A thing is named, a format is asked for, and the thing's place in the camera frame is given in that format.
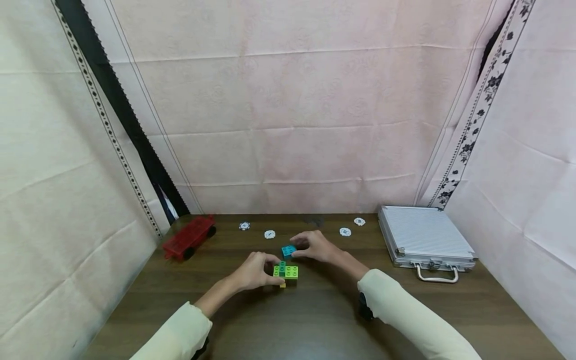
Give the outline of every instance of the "hand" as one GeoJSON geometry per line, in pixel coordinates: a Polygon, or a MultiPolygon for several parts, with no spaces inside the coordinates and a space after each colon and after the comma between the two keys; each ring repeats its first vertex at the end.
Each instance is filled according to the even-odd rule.
{"type": "Polygon", "coordinates": [[[252,252],[229,279],[238,287],[239,291],[255,289],[264,285],[281,285],[284,279],[270,276],[264,272],[266,263],[278,264],[280,259],[264,252],[252,252]]]}
{"type": "Polygon", "coordinates": [[[297,248],[305,248],[292,253],[292,257],[309,257],[320,262],[333,263],[342,253],[336,245],[328,241],[319,230],[305,231],[290,239],[297,248]]]}

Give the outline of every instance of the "floral border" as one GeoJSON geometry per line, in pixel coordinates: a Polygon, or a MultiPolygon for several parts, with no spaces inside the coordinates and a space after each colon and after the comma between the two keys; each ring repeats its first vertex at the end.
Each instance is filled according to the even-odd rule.
{"type": "Polygon", "coordinates": [[[482,79],[482,85],[477,86],[478,92],[476,93],[474,104],[468,115],[467,124],[460,135],[460,139],[452,154],[452,159],[444,173],[442,181],[438,185],[434,196],[428,202],[428,207],[443,209],[462,180],[462,174],[476,145],[476,139],[480,134],[482,125],[484,125],[484,121],[492,106],[504,73],[508,68],[518,39],[530,16],[534,2],[535,0],[517,0],[514,4],[506,24],[502,29],[496,53],[492,57],[488,71],[486,71],[482,79]]]}

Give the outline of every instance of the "wristwatch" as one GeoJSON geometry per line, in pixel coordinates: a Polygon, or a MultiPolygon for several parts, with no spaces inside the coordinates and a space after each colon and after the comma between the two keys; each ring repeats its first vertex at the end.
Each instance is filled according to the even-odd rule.
{"type": "Polygon", "coordinates": [[[208,347],[209,342],[210,342],[210,340],[208,338],[206,338],[206,341],[204,342],[204,346],[200,350],[197,350],[194,353],[194,356],[192,357],[191,360],[196,360],[200,357],[200,355],[204,354],[204,352],[206,351],[206,348],[208,347]]]}
{"type": "Polygon", "coordinates": [[[372,310],[370,310],[370,308],[366,304],[366,297],[364,296],[364,293],[360,293],[360,296],[358,298],[358,302],[360,305],[358,308],[358,312],[360,313],[360,317],[366,321],[370,321],[370,320],[374,319],[374,314],[372,313],[372,310]]]}

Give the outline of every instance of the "poker chip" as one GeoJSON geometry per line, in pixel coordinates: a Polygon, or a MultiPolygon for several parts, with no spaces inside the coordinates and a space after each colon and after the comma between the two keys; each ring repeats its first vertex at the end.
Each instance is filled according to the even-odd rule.
{"type": "Polygon", "coordinates": [[[354,219],[354,223],[358,226],[363,226],[366,223],[366,220],[364,220],[362,218],[356,218],[356,219],[354,219]]]}
{"type": "Polygon", "coordinates": [[[340,235],[350,236],[352,235],[352,230],[350,230],[349,228],[340,228],[340,235]]]}
{"type": "Polygon", "coordinates": [[[248,221],[241,222],[238,228],[242,231],[250,229],[250,223],[248,221]]]}
{"type": "Polygon", "coordinates": [[[264,232],[264,237],[265,238],[275,238],[276,232],[274,230],[267,230],[264,232]]]}

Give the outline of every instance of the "black wheel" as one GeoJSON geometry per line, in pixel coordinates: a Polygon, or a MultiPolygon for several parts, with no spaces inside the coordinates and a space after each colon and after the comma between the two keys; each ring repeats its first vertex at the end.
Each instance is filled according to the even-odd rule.
{"type": "Polygon", "coordinates": [[[212,237],[212,236],[214,236],[214,234],[216,234],[216,226],[211,226],[208,229],[208,233],[206,234],[206,237],[212,237]]]}
{"type": "Polygon", "coordinates": [[[192,255],[194,255],[195,251],[196,250],[194,250],[194,248],[188,248],[188,249],[184,250],[184,255],[182,256],[182,258],[184,260],[190,259],[192,257],[192,255]]]}

